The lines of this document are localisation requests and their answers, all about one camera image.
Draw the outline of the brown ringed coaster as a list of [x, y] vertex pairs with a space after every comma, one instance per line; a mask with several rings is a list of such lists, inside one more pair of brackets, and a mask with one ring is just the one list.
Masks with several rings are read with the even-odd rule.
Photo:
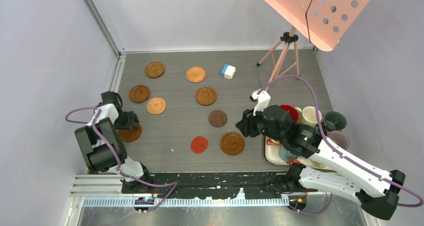
[[245, 148], [244, 137], [237, 132], [225, 133], [220, 139], [221, 150], [229, 155], [239, 155]]
[[150, 97], [150, 95], [150, 88], [143, 84], [135, 85], [128, 93], [129, 99], [133, 103], [143, 103]]
[[195, 100], [201, 106], [210, 106], [217, 99], [217, 92], [212, 87], [201, 87], [195, 93]]
[[164, 74], [165, 65], [162, 62], [154, 61], [145, 67], [144, 72], [149, 78], [158, 78]]
[[142, 134], [141, 125], [136, 122], [135, 129], [119, 129], [118, 135], [120, 139], [125, 143], [131, 143], [136, 141]]

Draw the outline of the dark walnut coaster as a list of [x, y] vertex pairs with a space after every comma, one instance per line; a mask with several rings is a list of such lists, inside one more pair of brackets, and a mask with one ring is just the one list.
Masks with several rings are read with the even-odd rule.
[[208, 116], [208, 121], [213, 127], [222, 127], [228, 121], [227, 114], [222, 110], [214, 110]]

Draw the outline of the woven rattan coaster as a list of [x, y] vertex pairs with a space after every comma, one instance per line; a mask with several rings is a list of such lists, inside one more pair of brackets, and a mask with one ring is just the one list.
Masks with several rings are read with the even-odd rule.
[[146, 104], [146, 110], [153, 115], [161, 114], [166, 109], [167, 103], [161, 97], [154, 97]]
[[192, 83], [199, 83], [206, 77], [206, 71], [199, 66], [191, 67], [186, 72], [186, 78]]

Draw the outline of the red apple paper coaster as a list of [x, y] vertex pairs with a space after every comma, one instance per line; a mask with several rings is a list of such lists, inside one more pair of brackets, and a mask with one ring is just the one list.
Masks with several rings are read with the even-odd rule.
[[193, 153], [201, 154], [207, 149], [208, 145], [209, 145], [209, 142], [207, 138], [199, 135], [192, 139], [190, 148]]

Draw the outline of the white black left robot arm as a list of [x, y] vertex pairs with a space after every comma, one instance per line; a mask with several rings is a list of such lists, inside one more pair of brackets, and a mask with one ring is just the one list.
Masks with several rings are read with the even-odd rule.
[[91, 108], [93, 117], [74, 132], [83, 160], [93, 173], [113, 173], [122, 177], [122, 192], [148, 193], [153, 179], [145, 165], [128, 156], [125, 143], [142, 133], [138, 116], [123, 111], [121, 96], [114, 91], [101, 94], [102, 101]]

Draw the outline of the small orange cup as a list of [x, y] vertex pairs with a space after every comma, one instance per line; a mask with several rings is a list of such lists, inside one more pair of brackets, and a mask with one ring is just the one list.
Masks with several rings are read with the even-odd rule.
[[266, 144], [267, 144], [268, 146], [280, 146], [280, 145], [281, 145], [281, 143], [280, 143], [279, 141], [274, 140], [274, 139], [272, 139], [272, 138], [268, 138], [268, 139], [266, 140]]

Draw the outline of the white tray black rim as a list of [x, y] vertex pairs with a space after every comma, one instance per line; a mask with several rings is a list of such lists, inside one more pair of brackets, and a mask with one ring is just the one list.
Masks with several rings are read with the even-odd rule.
[[[278, 166], [289, 166], [289, 164], [287, 164], [286, 162], [284, 162], [278, 154], [278, 150], [280, 145], [267, 145], [266, 141], [268, 139], [268, 137], [264, 136], [264, 158], [267, 162], [269, 162], [270, 164], [273, 165], [278, 165]], [[313, 169], [316, 170], [320, 170], [320, 171], [327, 171], [327, 172], [334, 172], [333, 169], [331, 169], [328, 166], [325, 166], [323, 164], [320, 164], [318, 162], [312, 161], [309, 158], [304, 158], [299, 156], [296, 160], [296, 162], [298, 163], [302, 163], [307, 167], [311, 167]]]

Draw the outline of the black floral mug red inside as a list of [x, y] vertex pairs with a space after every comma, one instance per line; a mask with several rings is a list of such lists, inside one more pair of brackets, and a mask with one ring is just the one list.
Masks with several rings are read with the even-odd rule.
[[283, 110], [285, 110], [285, 111], [287, 111], [289, 113], [291, 119], [295, 123], [297, 123], [299, 121], [299, 119], [300, 119], [300, 113], [298, 112], [298, 110], [295, 107], [293, 107], [291, 105], [288, 105], [288, 104], [281, 104], [280, 105], [280, 108], [283, 109]]

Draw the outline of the blue white toy block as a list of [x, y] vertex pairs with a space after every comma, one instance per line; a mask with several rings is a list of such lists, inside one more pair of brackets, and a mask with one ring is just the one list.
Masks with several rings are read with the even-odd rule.
[[220, 75], [225, 79], [232, 79], [236, 73], [236, 68], [232, 65], [225, 64], [220, 72]]

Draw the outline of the blue butterfly plate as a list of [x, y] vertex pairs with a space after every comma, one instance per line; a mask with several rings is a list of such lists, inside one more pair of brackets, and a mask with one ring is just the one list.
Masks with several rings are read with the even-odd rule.
[[278, 155], [288, 165], [291, 165], [299, 157], [298, 155], [295, 155], [291, 153], [289, 150], [285, 149], [283, 145], [279, 146]]

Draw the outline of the cream green mug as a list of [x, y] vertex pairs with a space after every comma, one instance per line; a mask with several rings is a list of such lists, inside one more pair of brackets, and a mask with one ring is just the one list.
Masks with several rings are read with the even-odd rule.
[[295, 107], [299, 114], [298, 123], [315, 128], [322, 120], [322, 113], [314, 106], [306, 106], [303, 109]]

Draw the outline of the dark green mug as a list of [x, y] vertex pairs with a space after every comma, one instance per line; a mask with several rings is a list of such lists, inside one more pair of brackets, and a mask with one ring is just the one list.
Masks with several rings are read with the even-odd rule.
[[323, 117], [321, 126], [326, 132], [341, 131], [347, 126], [347, 119], [340, 112], [330, 111]]

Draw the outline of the grey purple mug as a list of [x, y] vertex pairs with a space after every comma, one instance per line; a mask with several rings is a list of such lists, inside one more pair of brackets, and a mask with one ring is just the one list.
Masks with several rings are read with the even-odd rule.
[[343, 148], [344, 150], [347, 150], [350, 146], [350, 140], [348, 136], [339, 130], [331, 131], [327, 134], [327, 137], [331, 139], [334, 143], [336, 143], [338, 146]]

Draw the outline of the aluminium frame post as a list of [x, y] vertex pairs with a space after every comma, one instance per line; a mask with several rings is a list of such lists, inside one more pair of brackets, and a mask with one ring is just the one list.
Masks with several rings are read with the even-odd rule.
[[97, 24], [101, 34], [108, 43], [110, 49], [119, 59], [125, 51], [125, 48], [120, 43], [118, 36], [113, 29], [113, 25], [109, 21], [101, 0], [83, 0], [83, 2], [85, 3], [89, 13]]

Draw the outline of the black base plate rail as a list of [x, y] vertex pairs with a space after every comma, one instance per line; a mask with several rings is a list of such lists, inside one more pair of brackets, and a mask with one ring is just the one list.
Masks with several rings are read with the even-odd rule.
[[75, 178], [70, 195], [82, 207], [132, 207], [143, 212], [161, 208], [191, 207], [286, 207], [300, 199], [300, 207], [316, 195], [316, 189], [290, 189], [284, 172], [188, 172], [153, 173], [152, 186], [135, 189], [115, 174], [87, 174]]

